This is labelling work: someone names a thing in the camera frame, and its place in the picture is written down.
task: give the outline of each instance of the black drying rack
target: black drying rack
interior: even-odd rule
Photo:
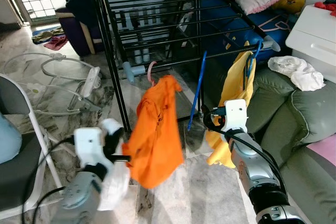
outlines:
[[[225,34],[230,32],[253,29],[261,38],[264,39],[262,48],[266,49],[273,47],[275,43],[269,36],[265,34],[257,25],[255,25],[240,9],[240,7],[231,0],[224,0],[225,4],[214,7],[201,8],[200,0],[92,0],[97,12],[99,28],[101,31],[102,41],[105,47],[106,58],[108,61],[111,78],[113,81],[115,95],[117,96],[118,106],[126,132],[130,132],[130,123],[125,108],[125,103],[120,86],[120,77],[118,70],[123,69],[126,77],[130,82],[134,81],[134,76],[144,74],[147,72],[150,62],[143,62],[140,64],[133,64],[131,59],[134,56],[153,55],[157,53],[165,54],[165,59],[157,61],[153,66],[154,70],[172,67],[178,64],[186,64],[190,62],[197,62],[198,72],[200,71],[201,59],[203,56],[204,48],[202,48],[202,38],[209,36],[224,36],[229,43],[235,44]],[[183,9],[184,4],[192,2],[193,9]],[[169,4],[168,12],[160,13],[163,5]],[[202,19],[201,11],[213,8],[231,8],[236,15],[215,18],[215,19]],[[137,12],[137,16],[130,18],[131,13]],[[181,31],[177,28],[181,25],[180,20],[182,15],[188,12],[194,12],[195,18],[188,23],[183,23],[188,26],[195,26],[195,32],[191,36],[183,33],[183,36],[176,36]],[[159,24],[147,24],[139,27],[139,23],[144,20],[157,21],[161,17],[170,16],[169,23],[160,22]],[[228,23],[241,18],[247,24],[244,28],[231,29],[227,31],[217,30],[211,34],[201,33],[201,24],[209,23],[216,20],[226,19]],[[174,44],[187,42],[188,47],[194,47],[196,57],[192,58],[176,58],[171,56],[171,51]],[[164,50],[153,51],[154,49],[165,47]],[[256,50],[258,44],[242,47],[232,47],[232,49],[219,54],[208,54],[206,59],[215,57],[227,56],[230,54],[238,54],[239,52]],[[122,66],[119,66],[118,61],[122,61]],[[198,112],[201,111],[201,103],[204,101],[204,88],[201,86],[201,91],[198,95]],[[190,117],[178,119],[178,121],[188,120]]]

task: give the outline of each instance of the purple sofa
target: purple sofa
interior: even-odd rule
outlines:
[[[60,0],[58,5],[59,7],[55,9],[56,16],[76,53],[79,56],[85,56],[103,51],[99,27],[87,27],[76,19],[66,8],[65,0]]]

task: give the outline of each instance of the tiled floor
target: tiled floor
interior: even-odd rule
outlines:
[[[0,38],[0,67],[4,61],[24,52],[52,53],[42,45],[34,45],[31,40],[29,27],[19,31],[2,35]],[[67,57],[78,58],[69,43],[60,53]],[[86,58],[90,64],[99,66],[104,73],[106,63],[103,54]],[[39,63],[32,61],[20,62],[18,73],[26,74],[29,68],[37,70]],[[190,113],[193,92],[189,87],[194,83],[185,83],[182,77],[174,70],[161,72],[154,75],[158,79],[163,74],[172,74],[183,87],[183,92],[176,94],[176,106],[178,116],[186,116]],[[146,77],[137,77],[135,83],[129,84],[121,81],[121,87],[125,98],[126,107],[131,126],[137,120],[136,107],[146,91],[150,87]],[[69,116],[38,115],[39,123],[52,134],[62,139],[72,134],[74,129],[84,126],[97,126],[102,119],[115,118],[121,121],[119,109],[113,86],[110,80],[104,80],[102,86],[94,91],[93,100],[102,107],[100,112],[90,112]],[[55,103],[53,109],[65,106],[63,102]],[[25,118],[14,118],[21,131],[30,129]],[[254,213],[245,193],[241,191],[238,183],[237,172],[224,166],[208,166],[206,159],[212,151],[208,147],[203,127],[200,120],[194,120],[190,131],[187,131],[187,122],[179,124],[181,142],[185,162],[163,184],[155,189],[144,189],[137,182],[131,180],[125,199],[120,202],[114,211],[101,211],[96,215],[95,223],[102,224],[219,224],[219,223],[255,223]],[[79,167],[77,158],[71,157],[64,151],[57,151],[52,155],[61,181],[67,185],[75,176]],[[46,171],[43,192],[54,188],[49,170]],[[50,218],[55,214],[56,204],[44,206],[39,211],[37,223],[50,223]],[[31,211],[27,212],[26,219],[31,220]],[[1,224],[19,223],[19,216],[0,220]]]

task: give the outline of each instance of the marble floor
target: marble floor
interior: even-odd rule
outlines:
[[[34,45],[31,42],[30,27],[8,32],[0,35],[0,69],[8,59],[15,55],[27,52],[39,52],[50,54],[53,51],[42,45]],[[60,51],[69,58],[79,57],[69,43]],[[101,72],[107,79],[102,80],[100,88],[96,89],[92,101],[102,107],[101,111],[92,111],[83,114],[67,116],[37,115],[38,122],[46,128],[54,137],[63,139],[71,135],[79,127],[97,126],[105,118],[115,118],[121,122],[113,85],[108,79],[109,73],[104,54],[85,57],[85,61],[94,66],[101,67]],[[27,76],[33,76],[33,80],[41,82],[50,81],[40,76],[40,58],[27,57],[8,66],[8,75],[16,81],[27,81]],[[70,74],[86,74],[87,69],[78,66],[50,66],[54,71],[65,71]],[[164,74],[172,74],[180,83],[183,92],[176,94],[177,114],[179,117],[190,113],[194,98],[193,88],[195,83],[190,79],[182,78],[177,70],[167,70],[153,75],[158,79]],[[62,82],[59,85],[75,88],[76,83]],[[130,84],[121,80],[121,88],[125,98],[131,126],[136,124],[136,107],[146,91],[150,87],[146,76],[137,77],[135,83]],[[42,101],[42,107],[46,110],[61,110],[66,108],[71,97],[59,92],[52,92]],[[21,132],[31,129],[27,118],[16,116],[11,118]],[[120,202],[114,211],[97,212],[95,223],[102,224],[255,224],[255,214],[249,199],[242,191],[242,185],[238,180],[238,173],[234,169],[224,166],[208,166],[206,159],[212,152],[207,145],[204,133],[205,128],[198,119],[193,121],[190,131],[187,130],[187,122],[178,125],[181,143],[183,147],[184,163],[163,184],[155,189],[142,188],[136,181],[131,180],[125,199]],[[56,169],[63,185],[67,185],[79,169],[79,162],[63,150],[52,153]],[[46,169],[42,195],[54,189],[55,184],[51,178],[49,169]],[[55,195],[38,212],[38,224],[50,223],[55,214],[60,195]],[[32,210],[25,213],[27,223],[31,222]],[[20,223],[19,216],[13,216],[0,220],[0,224]]]

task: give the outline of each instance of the pink hanger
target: pink hanger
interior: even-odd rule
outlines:
[[[150,83],[152,83],[152,87],[155,86],[155,81],[152,79],[152,76],[151,76],[151,72],[152,72],[152,68],[153,68],[154,64],[156,64],[156,61],[152,61],[149,64],[149,67],[148,67],[148,70],[147,70],[147,79]]]

